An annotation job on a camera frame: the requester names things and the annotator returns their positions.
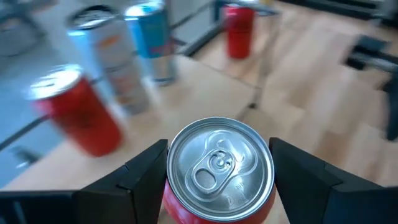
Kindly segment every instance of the can rim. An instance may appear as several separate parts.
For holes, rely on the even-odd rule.
[[[60,72],[60,71],[66,70],[66,69],[68,69],[68,68],[69,68],[69,69],[73,69],[73,70],[79,72],[79,75],[77,76],[76,79],[74,79],[74,81],[72,81],[71,83],[67,84],[67,85],[66,85],[65,87],[63,87],[62,89],[59,89],[58,91],[55,91],[55,92],[53,92],[52,94],[48,94],[48,95],[46,95],[46,96],[38,97],[38,96],[35,96],[34,94],[32,94],[32,85],[33,85],[35,82],[39,81],[41,78],[46,77],[46,76],[48,76],[48,75],[50,75],[50,74],[52,74],[52,73]],[[44,99],[48,99],[48,98],[52,98],[52,97],[61,95],[62,93],[65,93],[66,91],[68,91],[68,90],[70,90],[71,88],[73,88],[74,86],[76,86],[77,83],[78,83],[82,78],[83,78],[83,68],[82,68],[81,66],[77,65],[77,64],[65,64],[65,65],[56,65],[56,66],[53,66],[53,67],[46,73],[46,75],[41,76],[41,77],[35,79],[35,81],[32,82],[32,83],[29,85],[29,89],[28,89],[27,92],[25,93],[26,99],[27,99],[27,100],[44,100]]]
[[[82,26],[78,26],[75,24],[75,20],[77,19],[77,17],[80,14],[87,12],[87,11],[94,11],[94,10],[110,12],[113,15],[113,17],[109,18],[107,20],[104,20],[102,22],[99,22],[97,24],[94,24],[92,26],[82,27]],[[113,22],[115,19],[118,19],[118,18],[121,18],[121,15],[118,10],[116,10],[115,8],[113,8],[111,6],[99,4],[99,5],[95,5],[95,6],[84,7],[82,9],[78,10],[77,12],[73,12],[72,14],[70,14],[67,17],[66,26],[72,30],[90,30],[90,29],[95,29],[95,28],[101,27],[101,26],[105,26],[106,24],[109,24],[110,22]]]
[[[150,3],[150,2],[139,2],[139,3],[137,3],[137,4],[133,4],[132,6],[129,6],[129,7],[125,8],[125,10],[124,10],[124,12],[123,12],[124,19],[125,19],[125,20],[131,20],[131,19],[134,19],[134,18],[143,18],[143,17],[147,17],[147,16],[152,16],[152,15],[154,15],[154,14],[157,14],[157,13],[162,12],[163,9],[164,9],[165,6],[166,6],[165,3],[164,3],[163,1],[156,0],[156,1],[152,1],[151,3],[160,3],[159,5],[160,5],[161,7],[159,7],[158,9],[156,9],[156,10],[154,10],[154,11],[148,13],[148,14],[144,14],[144,15],[140,15],[140,16],[132,16],[132,15],[127,14],[128,11],[129,11],[132,7],[140,6],[140,5],[147,4],[147,3]]]
[[[205,214],[203,214],[193,208],[190,208],[190,204],[187,203],[185,200],[182,200],[182,196],[180,195],[180,193],[177,192],[176,190],[174,190],[174,188],[173,188],[173,186],[176,186],[176,182],[177,182],[176,178],[174,178],[175,175],[173,175],[173,173],[172,173],[172,170],[173,170],[172,160],[174,159],[174,155],[176,152],[176,148],[177,148],[176,144],[178,144],[181,140],[184,141],[187,138],[189,138],[187,136],[189,136],[192,133],[191,131],[189,131],[188,133],[185,133],[185,134],[183,132],[186,132],[187,131],[186,129],[189,127],[196,126],[205,121],[209,121],[212,119],[220,119],[220,118],[224,119],[226,122],[234,122],[235,124],[240,125],[241,130],[243,130],[245,133],[253,134],[254,138],[256,138],[256,140],[258,140],[259,143],[261,144],[261,147],[263,147],[266,150],[264,152],[264,154],[266,155],[266,161],[267,161],[267,164],[266,164],[267,179],[264,184],[265,185],[264,191],[261,194],[261,196],[259,197],[259,199],[257,200],[257,203],[254,205],[255,208],[250,210],[249,212],[247,212],[244,215],[241,215],[241,213],[240,213],[238,215],[234,215],[231,217],[216,217],[216,216],[212,216],[212,215],[206,216]],[[262,206],[264,206],[264,204],[267,203],[267,201],[272,193],[272,189],[274,187],[275,170],[274,170],[274,162],[272,160],[272,155],[267,146],[267,143],[257,133],[257,131],[252,129],[247,124],[244,124],[235,119],[214,116],[214,117],[199,119],[197,121],[190,123],[185,128],[183,128],[180,132],[178,132],[178,134],[174,137],[173,141],[170,144],[169,153],[167,155],[167,177],[168,177],[168,182],[170,184],[170,188],[172,189],[172,192],[175,195],[175,197],[177,198],[177,200],[184,206],[184,208],[186,208],[192,214],[194,214],[200,218],[203,218],[205,220],[209,220],[209,221],[213,221],[213,222],[236,222],[236,221],[244,220],[245,218],[249,217],[250,215],[258,212],[262,208]]]

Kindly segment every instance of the wooden floor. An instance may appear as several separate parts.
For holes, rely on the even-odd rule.
[[[377,184],[398,185],[398,143],[383,140],[385,94],[377,88],[389,76],[375,70],[357,72],[341,65],[358,34],[393,40],[398,32],[369,30],[364,21],[278,3],[283,12],[275,45],[273,72],[259,110],[244,119],[264,139],[271,136]],[[220,34],[194,58],[242,82],[255,85],[259,53],[267,38],[257,18],[252,56],[230,60]],[[277,198],[265,223],[289,223]]]

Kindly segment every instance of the pull tab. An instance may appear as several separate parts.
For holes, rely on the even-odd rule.
[[[235,158],[224,149],[209,152],[192,170],[193,184],[204,194],[213,194],[228,180]]]

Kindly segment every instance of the white can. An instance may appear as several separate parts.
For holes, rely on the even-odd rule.
[[[112,86],[116,101],[130,114],[144,111],[149,102],[132,59],[131,39],[119,13],[103,5],[90,6],[67,20],[68,35],[84,58]]]

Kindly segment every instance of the silver can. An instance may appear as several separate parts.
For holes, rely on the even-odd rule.
[[[268,201],[274,163],[266,142],[229,118],[189,124],[170,145],[170,187],[191,213],[214,222],[245,220]]]
[[[91,6],[72,14],[67,25],[76,46],[109,81],[116,101],[129,114],[144,111],[149,104],[147,94],[119,13],[109,6]]]
[[[135,4],[125,10],[124,19],[137,46],[143,71],[159,85],[174,82],[177,72],[165,3]]]

